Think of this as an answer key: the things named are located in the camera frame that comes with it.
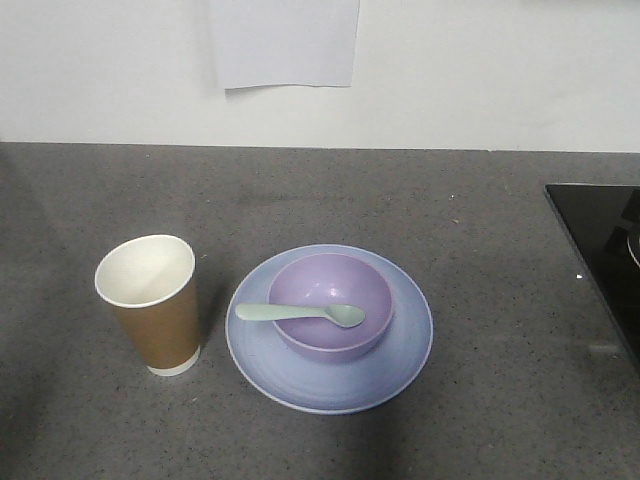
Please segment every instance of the blue plate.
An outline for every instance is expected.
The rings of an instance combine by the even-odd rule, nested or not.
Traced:
[[[395,312],[382,340],[360,358],[325,364],[291,350],[271,322],[247,322],[235,306],[265,303],[275,275],[298,258],[343,253],[366,261],[387,280]],[[395,397],[420,373],[433,340],[429,305],[415,282],[398,266],[374,253],[343,245],[310,245],[289,250],[256,267],[231,299],[227,345],[238,369],[267,397],[303,412],[354,413]]]

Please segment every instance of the dishware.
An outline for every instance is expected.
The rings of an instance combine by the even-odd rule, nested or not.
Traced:
[[[322,319],[279,320],[276,330],[289,346],[309,358],[344,362],[363,355],[382,338],[393,316],[393,297],[384,277],[350,255],[319,253],[285,265],[269,289],[269,303],[346,303],[365,311],[360,325],[344,330]]]
[[[245,322],[235,315],[238,303],[262,301],[284,266],[316,253],[366,261],[384,276],[394,297],[394,319],[385,335],[353,361],[311,360],[293,351],[270,323]],[[299,247],[261,263],[236,289],[225,329],[233,361],[258,391],[289,408],[322,415],[363,411],[398,395],[422,370],[433,339],[429,305],[413,280],[383,257],[342,245]]]
[[[171,235],[125,242],[96,269],[96,291],[156,375],[178,375],[198,359],[194,270],[193,250]]]
[[[629,229],[627,248],[633,261],[640,267],[640,225],[633,225]]]
[[[342,328],[352,328],[364,320],[364,310],[353,305],[331,304],[326,307],[298,307],[270,303],[239,303],[236,315],[242,320],[272,321],[290,318],[325,318]]]

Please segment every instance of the spoon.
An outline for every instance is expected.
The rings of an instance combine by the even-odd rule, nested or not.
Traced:
[[[239,303],[236,315],[242,320],[283,320],[285,318],[323,317],[339,327],[351,328],[364,320],[364,310],[353,305],[327,307],[295,307],[270,303]]]

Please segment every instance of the white wall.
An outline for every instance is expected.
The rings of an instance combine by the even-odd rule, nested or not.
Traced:
[[[640,152],[635,0],[362,0],[345,89],[225,92],[210,15],[0,0],[0,140]]]

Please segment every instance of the white paper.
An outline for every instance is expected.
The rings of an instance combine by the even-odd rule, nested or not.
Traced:
[[[211,0],[222,88],[351,85],[360,0]]]

